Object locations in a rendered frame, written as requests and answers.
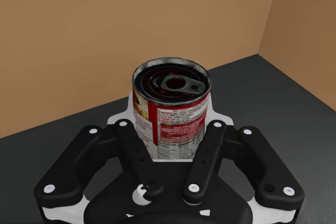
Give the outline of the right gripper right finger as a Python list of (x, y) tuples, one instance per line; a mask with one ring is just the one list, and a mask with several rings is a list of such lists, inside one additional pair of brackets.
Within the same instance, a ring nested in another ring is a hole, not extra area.
[(263, 136), (252, 126), (235, 129), (232, 119), (213, 111), (208, 103), (207, 128), (183, 187), (190, 205), (206, 205), (219, 212), (252, 212), (249, 202), (219, 178), (222, 159), (232, 160), (255, 192), (252, 203), (263, 212), (297, 212), (305, 192)]

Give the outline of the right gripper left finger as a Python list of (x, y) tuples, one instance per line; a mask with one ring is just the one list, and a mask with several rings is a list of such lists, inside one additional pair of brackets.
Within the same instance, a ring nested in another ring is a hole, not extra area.
[(118, 157), (131, 171), (140, 187), (137, 193), (154, 204), (165, 198), (165, 184), (138, 137), (130, 120), (133, 114), (133, 95), (129, 95), (124, 114), (106, 128), (88, 125), (66, 147), (34, 189), (38, 206), (68, 207), (78, 204), (95, 173), (110, 158)]

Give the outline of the red and white can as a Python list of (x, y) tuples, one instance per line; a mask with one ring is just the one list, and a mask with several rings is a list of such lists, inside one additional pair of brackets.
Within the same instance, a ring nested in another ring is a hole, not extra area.
[(193, 158), (205, 134), (211, 78), (201, 65), (164, 57), (132, 75), (135, 129), (153, 159)]

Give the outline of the tall board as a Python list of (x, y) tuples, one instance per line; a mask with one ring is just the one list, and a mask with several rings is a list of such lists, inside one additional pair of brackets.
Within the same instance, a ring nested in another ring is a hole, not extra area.
[(0, 138), (123, 97), (149, 59), (254, 54), (336, 109), (336, 0), (0, 0)]

